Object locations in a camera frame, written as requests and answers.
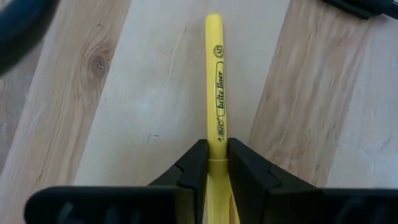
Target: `yellow highlighter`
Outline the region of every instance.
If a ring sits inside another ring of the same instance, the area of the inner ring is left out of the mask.
[[[208,224],[229,224],[231,184],[228,175],[226,92],[224,72],[223,20],[219,14],[206,18],[207,140],[209,173],[206,201]]]

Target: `black clamp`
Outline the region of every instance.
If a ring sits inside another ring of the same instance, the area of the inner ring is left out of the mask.
[[[385,14],[398,19],[398,3],[394,0],[323,0],[361,19]]]

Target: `black object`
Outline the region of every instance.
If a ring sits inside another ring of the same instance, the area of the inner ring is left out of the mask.
[[[13,0],[0,12],[0,75],[42,40],[58,2]]]
[[[398,4],[394,0],[323,0],[361,19],[385,14],[398,19]]]
[[[398,223],[398,190],[318,189],[228,141],[229,177],[242,224]],[[52,187],[25,208],[36,223],[196,223],[203,219],[207,141],[147,187]]]

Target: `wooden floor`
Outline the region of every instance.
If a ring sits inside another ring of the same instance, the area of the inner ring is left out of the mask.
[[[147,184],[206,138],[210,12],[224,17],[229,136],[320,187],[398,187],[398,22],[248,1],[62,1],[0,79],[1,223],[23,223],[51,185]]]

